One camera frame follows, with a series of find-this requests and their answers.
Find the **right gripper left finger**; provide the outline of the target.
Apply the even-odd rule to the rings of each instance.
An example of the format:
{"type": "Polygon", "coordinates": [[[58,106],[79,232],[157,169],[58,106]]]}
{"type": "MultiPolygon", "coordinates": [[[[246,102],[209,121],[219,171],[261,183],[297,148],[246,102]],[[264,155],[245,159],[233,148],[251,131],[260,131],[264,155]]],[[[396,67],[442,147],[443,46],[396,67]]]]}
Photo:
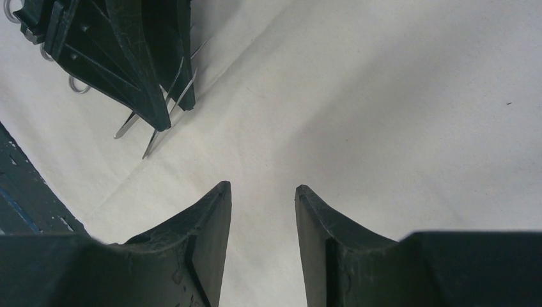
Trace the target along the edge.
{"type": "Polygon", "coordinates": [[[123,244],[76,233],[3,235],[2,306],[218,306],[231,184],[123,244]]]}

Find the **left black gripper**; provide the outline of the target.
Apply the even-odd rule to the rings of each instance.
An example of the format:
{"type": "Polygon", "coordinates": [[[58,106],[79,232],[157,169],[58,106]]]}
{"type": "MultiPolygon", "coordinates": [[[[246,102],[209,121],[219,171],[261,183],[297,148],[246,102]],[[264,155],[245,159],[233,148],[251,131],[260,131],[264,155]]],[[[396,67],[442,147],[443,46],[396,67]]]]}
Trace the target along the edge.
{"type": "Polygon", "coordinates": [[[142,1],[29,0],[20,30],[68,74],[127,106],[154,129],[171,126],[143,26],[142,1]]]}

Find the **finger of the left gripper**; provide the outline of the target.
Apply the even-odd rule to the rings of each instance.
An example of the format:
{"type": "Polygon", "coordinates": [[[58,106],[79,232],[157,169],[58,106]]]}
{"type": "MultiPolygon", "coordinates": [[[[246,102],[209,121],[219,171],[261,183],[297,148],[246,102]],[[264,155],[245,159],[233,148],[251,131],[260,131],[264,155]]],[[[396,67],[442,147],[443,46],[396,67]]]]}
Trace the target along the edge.
{"type": "Polygon", "coordinates": [[[190,1],[142,2],[144,37],[161,87],[177,100],[193,77],[190,1]]]}

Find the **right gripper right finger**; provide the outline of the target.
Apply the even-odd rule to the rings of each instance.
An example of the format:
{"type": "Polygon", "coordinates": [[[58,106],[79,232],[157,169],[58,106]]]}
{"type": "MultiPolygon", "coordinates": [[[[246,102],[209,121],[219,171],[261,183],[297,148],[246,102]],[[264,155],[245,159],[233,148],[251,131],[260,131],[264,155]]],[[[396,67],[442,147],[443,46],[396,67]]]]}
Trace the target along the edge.
{"type": "Polygon", "coordinates": [[[295,193],[309,306],[540,306],[540,232],[414,232],[395,241],[295,193]]]}

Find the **steel tweezers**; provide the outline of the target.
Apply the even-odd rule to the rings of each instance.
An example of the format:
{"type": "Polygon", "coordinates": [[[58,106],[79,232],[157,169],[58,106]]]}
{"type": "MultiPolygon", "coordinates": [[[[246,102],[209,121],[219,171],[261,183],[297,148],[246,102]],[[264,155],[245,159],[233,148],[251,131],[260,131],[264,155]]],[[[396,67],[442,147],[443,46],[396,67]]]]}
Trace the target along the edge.
{"type": "MultiPolygon", "coordinates": [[[[209,41],[210,39],[207,38],[193,53],[192,55],[190,56],[190,60],[194,59],[196,57],[196,55],[200,52],[200,50],[206,45],[206,43],[209,41]]],[[[175,99],[172,99],[170,97],[170,94],[169,92],[167,93],[167,97],[166,97],[166,110],[168,111],[168,115],[169,115],[169,119],[171,120],[172,119],[172,115],[175,111],[175,109],[178,108],[180,102],[182,101],[183,97],[186,96],[187,92],[192,88],[193,84],[194,84],[194,81],[196,79],[196,76],[197,76],[197,70],[198,68],[195,69],[195,71],[193,72],[193,75],[190,79],[190,81],[187,83],[187,85],[184,87],[182,93],[180,94],[180,96],[175,100],[175,99]]],[[[145,158],[149,157],[152,153],[152,150],[153,150],[153,147],[155,146],[155,143],[157,142],[157,138],[160,134],[160,131],[158,130],[154,130],[153,131],[153,134],[151,135],[151,138],[149,140],[149,143],[146,147],[146,150],[144,151],[143,153],[143,156],[142,156],[142,160],[144,160],[145,158]]]]}
{"type": "MultiPolygon", "coordinates": [[[[181,74],[183,62],[184,62],[184,57],[182,57],[182,59],[180,61],[180,66],[178,67],[178,71],[177,71],[177,73],[176,73],[176,75],[175,75],[169,89],[167,90],[167,96],[166,96],[166,99],[165,99],[166,106],[168,106],[168,104],[169,104],[169,100],[172,97],[172,90],[174,88],[174,85],[176,84],[177,79],[179,78],[179,76],[181,74]]],[[[119,139],[122,136],[124,136],[125,133],[135,124],[135,122],[138,121],[138,119],[140,119],[140,116],[132,111],[131,114],[129,115],[129,117],[127,118],[127,120],[125,121],[125,123],[120,127],[120,129],[114,135],[114,139],[119,139]]]]}

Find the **beige cloth wrap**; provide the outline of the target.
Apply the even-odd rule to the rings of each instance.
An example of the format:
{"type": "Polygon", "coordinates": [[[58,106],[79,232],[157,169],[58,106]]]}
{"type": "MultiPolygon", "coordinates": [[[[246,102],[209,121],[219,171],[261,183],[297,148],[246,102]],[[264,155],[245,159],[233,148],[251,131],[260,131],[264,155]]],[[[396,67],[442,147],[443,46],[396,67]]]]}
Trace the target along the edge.
{"type": "Polygon", "coordinates": [[[221,306],[305,306],[304,184],[399,240],[541,229],[540,1],[193,1],[196,106],[153,129],[1,17],[1,122],[93,237],[231,183],[221,306]]]}

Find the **short steel scissors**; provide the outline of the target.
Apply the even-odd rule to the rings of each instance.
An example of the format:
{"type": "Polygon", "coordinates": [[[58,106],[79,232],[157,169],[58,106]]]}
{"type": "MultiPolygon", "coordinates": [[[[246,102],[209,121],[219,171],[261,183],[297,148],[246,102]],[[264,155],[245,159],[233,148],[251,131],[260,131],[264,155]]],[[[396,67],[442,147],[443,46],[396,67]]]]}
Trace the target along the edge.
{"type": "Polygon", "coordinates": [[[45,51],[44,44],[40,44],[40,54],[46,61],[54,61],[53,58],[45,51]]]}

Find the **long steel forceps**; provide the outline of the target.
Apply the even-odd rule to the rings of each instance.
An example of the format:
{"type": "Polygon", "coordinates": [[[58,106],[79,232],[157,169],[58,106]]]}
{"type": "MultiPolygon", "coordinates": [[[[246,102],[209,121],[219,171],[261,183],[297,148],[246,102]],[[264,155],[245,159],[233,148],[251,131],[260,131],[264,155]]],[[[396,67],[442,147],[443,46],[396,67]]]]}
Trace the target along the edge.
{"type": "Polygon", "coordinates": [[[4,0],[3,1],[3,11],[6,18],[14,24],[20,24],[20,20],[16,18],[13,14],[13,11],[11,9],[11,0],[4,0]]]}

